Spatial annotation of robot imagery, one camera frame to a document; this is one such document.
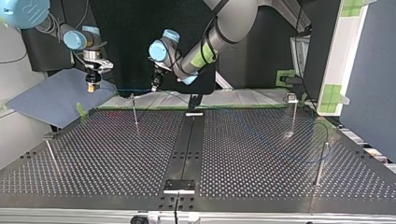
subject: thin metal rod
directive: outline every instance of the thin metal rod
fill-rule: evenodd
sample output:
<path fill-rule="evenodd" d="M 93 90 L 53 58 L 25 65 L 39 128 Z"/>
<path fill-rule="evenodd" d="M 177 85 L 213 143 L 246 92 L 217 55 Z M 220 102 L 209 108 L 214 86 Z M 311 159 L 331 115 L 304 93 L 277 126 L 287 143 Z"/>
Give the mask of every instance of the thin metal rod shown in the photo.
<path fill-rule="evenodd" d="M 314 182 L 315 187 L 320 186 L 320 179 L 321 179 L 321 176 L 323 173 L 323 166 L 324 166 L 323 156 L 324 156 L 324 152 L 327 150 L 329 150 L 329 143 L 325 142 L 323 145 L 323 149 L 321 150 L 321 153 L 320 153 L 320 162 L 318 165 L 318 172 L 317 172 L 317 176 L 315 177 L 315 182 Z"/>
<path fill-rule="evenodd" d="M 135 108 L 136 103 L 134 101 L 134 94 L 133 93 L 131 95 L 131 99 L 132 99 L 132 107 L 134 109 L 134 124 L 138 125 L 139 122 L 137 121 L 136 108 Z"/>
<path fill-rule="evenodd" d="M 46 143 L 47 143 L 47 147 L 49 148 L 50 156 L 52 157 L 53 160 L 55 160 L 55 154 L 53 154 L 52 147 L 50 146 L 50 141 L 46 140 Z"/>

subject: cable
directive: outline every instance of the cable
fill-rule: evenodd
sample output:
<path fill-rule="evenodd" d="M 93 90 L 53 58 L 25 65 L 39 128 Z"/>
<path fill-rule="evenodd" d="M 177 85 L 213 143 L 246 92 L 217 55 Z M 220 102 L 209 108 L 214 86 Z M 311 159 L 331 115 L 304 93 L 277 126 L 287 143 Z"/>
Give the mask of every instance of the cable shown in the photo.
<path fill-rule="evenodd" d="M 90 0 L 87 0 L 87 5 L 85 6 L 85 13 L 84 16 L 81 18 L 81 21 L 78 23 L 78 25 L 76 26 L 76 29 L 78 29 L 78 27 L 80 25 L 82 25 L 82 23 L 85 21 L 85 19 L 87 18 L 88 15 L 88 9 L 90 8 Z"/>
<path fill-rule="evenodd" d="M 304 72 L 301 70 L 301 67 L 300 67 L 300 59 L 299 59 L 298 48 L 297 48 L 298 24 L 300 23 L 300 19 L 301 19 L 302 13 L 303 13 L 303 5 L 300 5 L 300 10 L 298 12 L 297 23 L 296 23 L 296 36 L 294 37 L 294 47 L 295 47 L 295 50 L 296 50 L 296 61 L 297 61 L 298 72 L 300 74 L 297 77 L 299 77 L 301 79 L 301 81 L 303 82 L 303 86 L 304 86 L 305 92 L 308 95 L 309 99 L 311 101 L 314 101 L 314 99 L 309 94 L 308 88 L 306 87 L 304 78 L 302 76 L 302 75 L 304 75 Z M 317 106 L 315 105 L 314 102 L 312 102 L 312 105 L 314 106 L 315 110 L 318 111 L 318 108 L 317 108 Z"/>
<path fill-rule="evenodd" d="M 175 205 L 175 211 L 174 211 L 174 215 L 175 215 L 175 224 L 178 224 L 178 217 L 177 217 L 178 197 L 180 197 L 180 193 L 177 195 L 177 200 L 176 200 L 176 205 Z"/>
<path fill-rule="evenodd" d="M 47 28 L 43 28 L 41 26 L 37 26 L 36 29 L 42 34 L 50 35 L 55 33 L 58 42 L 61 42 L 62 39 L 62 31 L 61 31 L 61 24 L 59 20 L 55 18 L 51 13 L 48 15 L 46 20 L 49 22 L 49 26 Z"/>
<path fill-rule="evenodd" d="M 12 61 L 9 61 L 9 62 L 0 62 L 0 64 L 17 63 L 17 62 L 22 61 L 24 58 L 26 58 L 26 56 L 27 56 L 27 50 L 25 51 L 25 53 L 23 54 L 23 56 L 21 56 L 19 59 L 12 60 Z"/>

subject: metal plate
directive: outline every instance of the metal plate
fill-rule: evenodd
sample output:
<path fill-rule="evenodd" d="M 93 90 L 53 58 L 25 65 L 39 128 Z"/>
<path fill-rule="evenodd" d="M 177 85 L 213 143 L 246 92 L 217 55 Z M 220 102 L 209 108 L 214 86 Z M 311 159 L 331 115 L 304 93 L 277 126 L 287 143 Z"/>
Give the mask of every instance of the metal plate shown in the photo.
<path fill-rule="evenodd" d="M 52 143 L 56 161 L 39 148 L 1 171 L 0 207 L 396 215 L 394 173 L 325 119 L 292 114 L 140 111 L 137 128 L 133 111 L 96 111 Z M 195 195 L 163 195 L 167 179 L 193 180 Z"/>
<path fill-rule="evenodd" d="M 299 110 L 293 127 L 292 114 L 207 111 L 196 210 L 396 214 L 396 175 L 325 119 Z M 327 132 L 331 152 L 314 187 Z"/>
<path fill-rule="evenodd" d="M 39 152 L 1 178 L 0 193 L 9 199 L 39 198 L 48 206 L 60 198 L 89 198 L 96 203 L 108 198 L 126 200 L 128 208 L 148 209 L 145 204 L 157 200 L 163 190 L 183 113 L 138 111 L 137 116 L 138 126 L 133 111 L 96 111 L 51 143 L 56 161 L 48 150 Z M 71 204 L 61 207 L 80 207 L 68 201 Z"/>

